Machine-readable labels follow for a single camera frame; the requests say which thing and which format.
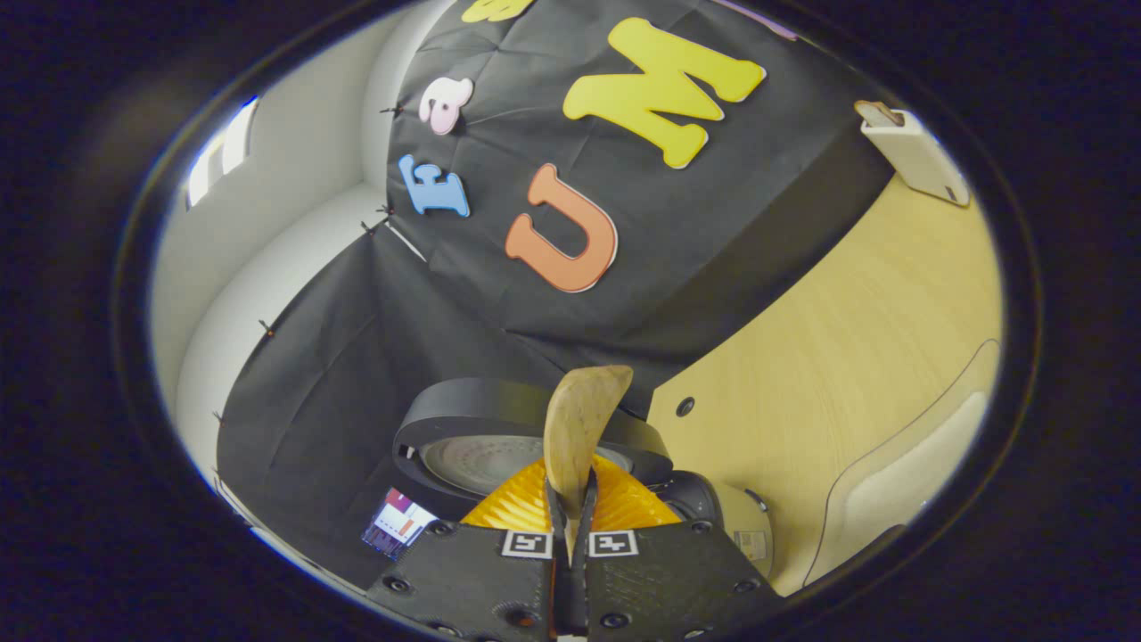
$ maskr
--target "yellow pleated filter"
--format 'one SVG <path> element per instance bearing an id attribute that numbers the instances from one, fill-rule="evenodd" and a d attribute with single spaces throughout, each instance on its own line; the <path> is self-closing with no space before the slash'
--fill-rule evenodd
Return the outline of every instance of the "yellow pleated filter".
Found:
<path id="1" fill-rule="evenodd" d="M 598 503 L 590 530 L 625 530 L 675 525 L 681 520 L 633 476 L 594 456 Z"/>
<path id="2" fill-rule="evenodd" d="M 460 523 L 550 533 L 551 513 L 547 507 L 547 464 L 542 460 L 511 476 L 484 498 Z"/>
<path id="3" fill-rule="evenodd" d="M 640 481 L 608 460 L 596 455 L 593 466 L 598 478 L 598 502 L 590 530 L 649 528 L 681 521 Z M 545 481 L 547 465 L 540 460 L 492 491 L 461 523 L 549 533 L 551 517 L 547 506 Z"/>

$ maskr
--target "black round device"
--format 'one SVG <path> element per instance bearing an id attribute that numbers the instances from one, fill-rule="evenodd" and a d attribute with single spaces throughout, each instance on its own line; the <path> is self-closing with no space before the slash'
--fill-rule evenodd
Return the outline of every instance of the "black round device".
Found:
<path id="1" fill-rule="evenodd" d="M 466 379 L 421 392 L 393 442 L 397 466 L 434 489 L 482 499 L 543 457 L 551 391 L 500 380 Z M 664 481 L 673 463 L 649 424 L 618 409 L 598 455 L 645 485 Z"/>

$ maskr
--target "wooden table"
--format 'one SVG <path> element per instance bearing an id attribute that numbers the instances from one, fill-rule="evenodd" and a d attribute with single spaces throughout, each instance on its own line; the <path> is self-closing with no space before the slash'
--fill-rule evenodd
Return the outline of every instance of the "wooden table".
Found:
<path id="1" fill-rule="evenodd" d="M 1000 269 L 977 203 L 896 176 L 784 295 L 655 391 L 649 423 L 678 469 L 767 501 L 770 582 L 787 595 L 804 583 L 837 477 L 1002 333 Z M 694 409 L 678 417 L 688 397 Z"/>

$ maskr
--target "yellow letter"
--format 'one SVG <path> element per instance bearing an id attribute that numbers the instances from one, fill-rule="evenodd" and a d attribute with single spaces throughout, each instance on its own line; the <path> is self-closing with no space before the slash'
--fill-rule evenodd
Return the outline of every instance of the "yellow letter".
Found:
<path id="1" fill-rule="evenodd" d="M 686 74 L 713 86 L 722 100 L 739 103 L 764 80 L 764 70 L 655 29 L 644 18 L 626 18 L 610 30 L 610 46 L 645 73 L 585 75 L 563 101 L 572 120 L 586 114 L 629 129 L 662 148 L 665 164 L 681 169 L 705 146 L 699 124 L 678 125 L 654 112 L 721 120 L 725 113 Z"/>
<path id="2" fill-rule="evenodd" d="M 509 21 L 521 14 L 532 2 L 534 0 L 476 0 L 467 11 L 463 11 L 460 19 L 466 23 Z"/>

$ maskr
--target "black fabric backdrop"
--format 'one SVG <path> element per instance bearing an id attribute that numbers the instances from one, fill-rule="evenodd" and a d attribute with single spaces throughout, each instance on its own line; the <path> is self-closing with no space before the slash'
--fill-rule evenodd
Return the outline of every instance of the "black fabric backdrop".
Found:
<path id="1" fill-rule="evenodd" d="M 623 409 L 645 417 L 654 388 L 779 296 L 891 174 L 851 106 L 883 98 L 879 89 L 721 6 L 540 0 L 515 21 L 467 24 L 469 5 L 453 6 L 421 44 L 393 123 L 391 220 L 428 262 L 388 229 L 362 235 L 280 316 L 238 376 L 219 432 L 230 490 L 290 545 L 361 587 L 389 563 L 359 539 L 389 487 L 444 518 L 470 509 L 390 460 L 421 390 L 470 376 L 553 388 L 572 368 L 628 364 L 636 380 Z M 630 16 L 768 72 L 742 103 L 721 103 L 725 120 L 696 121 L 710 139 L 683 170 L 615 124 L 563 115 L 578 76 L 637 72 L 606 40 Z M 416 106 L 444 75 L 471 78 L 476 89 L 456 129 L 436 136 Z M 459 173 L 471 216 L 416 213 L 396 166 L 406 153 Z M 565 252 L 584 245 L 573 221 L 526 201 L 545 162 L 618 230 L 614 263 L 585 292 L 556 290 L 503 250 L 524 211 Z"/>

